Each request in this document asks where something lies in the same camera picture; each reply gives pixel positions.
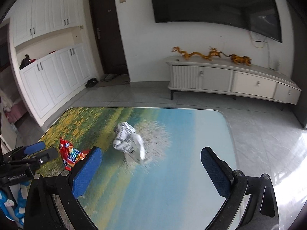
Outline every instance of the dark brown door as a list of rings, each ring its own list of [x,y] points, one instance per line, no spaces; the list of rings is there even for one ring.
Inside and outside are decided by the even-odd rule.
[[[104,72],[128,74],[115,0],[90,0],[90,7]]]

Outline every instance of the gray tile floor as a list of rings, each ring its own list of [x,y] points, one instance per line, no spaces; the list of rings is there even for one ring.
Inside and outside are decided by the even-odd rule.
[[[127,106],[214,109],[226,117],[234,139],[238,167],[245,175],[271,176],[277,198],[280,229],[294,221],[307,198],[307,131],[279,103],[222,94],[181,92],[166,87],[118,85],[85,89],[67,102],[42,128],[26,118],[18,129],[25,144],[39,140],[68,108],[80,106]]]

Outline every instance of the door handle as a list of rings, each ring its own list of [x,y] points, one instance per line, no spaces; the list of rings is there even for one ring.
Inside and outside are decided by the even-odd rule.
[[[99,28],[96,28],[96,31],[97,31],[97,38],[100,39],[100,30],[99,30]]]

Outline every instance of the white crumpled wrapper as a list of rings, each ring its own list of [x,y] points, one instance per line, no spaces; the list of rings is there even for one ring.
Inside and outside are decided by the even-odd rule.
[[[113,141],[114,149],[128,154],[134,161],[141,164],[146,155],[142,137],[136,134],[135,129],[127,122],[119,123],[114,132],[116,133]]]

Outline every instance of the door frame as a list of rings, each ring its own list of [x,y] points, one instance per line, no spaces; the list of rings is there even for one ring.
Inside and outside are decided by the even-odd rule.
[[[89,6],[90,6],[90,13],[91,13],[91,21],[92,21],[92,27],[93,27],[93,31],[94,31],[94,35],[95,35],[95,41],[96,41],[96,46],[97,46],[97,49],[98,49],[98,53],[99,53],[99,58],[100,58],[100,61],[101,61],[101,65],[102,65],[102,69],[103,69],[103,72],[106,73],[106,66],[105,66],[105,62],[103,60],[103,54],[101,53],[100,51],[100,46],[99,46],[99,43],[98,43],[98,36],[97,36],[97,32],[96,32],[96,28],[95,28],[95,22],[94,22],[94,12],[93,12],[93,8],[92,8],[92,2],[91,0],[88,0],[89,2]],[[119,33],[120,33],[120,38],[122,40],[122,33],[119,29]],[[124,49],[124,55],[125,55],[125,60],[126,60],[126,64],[127,64],[127,58],[126,58],[126,54],[125,54],[125,49]]]

